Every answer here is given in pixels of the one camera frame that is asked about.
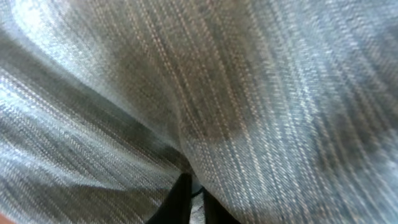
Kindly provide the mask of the light blue denim shorts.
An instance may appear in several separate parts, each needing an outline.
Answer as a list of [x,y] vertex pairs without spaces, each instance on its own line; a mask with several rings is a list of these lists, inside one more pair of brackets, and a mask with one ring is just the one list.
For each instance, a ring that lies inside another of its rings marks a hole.
[[397,222],[396,1],[2,1],[1,213]]

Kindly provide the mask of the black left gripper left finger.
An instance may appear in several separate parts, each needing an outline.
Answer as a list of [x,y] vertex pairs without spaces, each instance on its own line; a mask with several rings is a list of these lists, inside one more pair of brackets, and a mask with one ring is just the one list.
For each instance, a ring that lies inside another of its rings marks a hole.
[[181,174],[159,209],[146,224],[189,224],[191,196],[192,176]]

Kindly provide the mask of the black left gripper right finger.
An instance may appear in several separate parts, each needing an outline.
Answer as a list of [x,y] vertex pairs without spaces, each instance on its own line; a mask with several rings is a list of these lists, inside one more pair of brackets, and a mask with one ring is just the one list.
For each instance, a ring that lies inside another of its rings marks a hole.
[[241,224],[206,189],[203,191],[203,202],[206,224]]

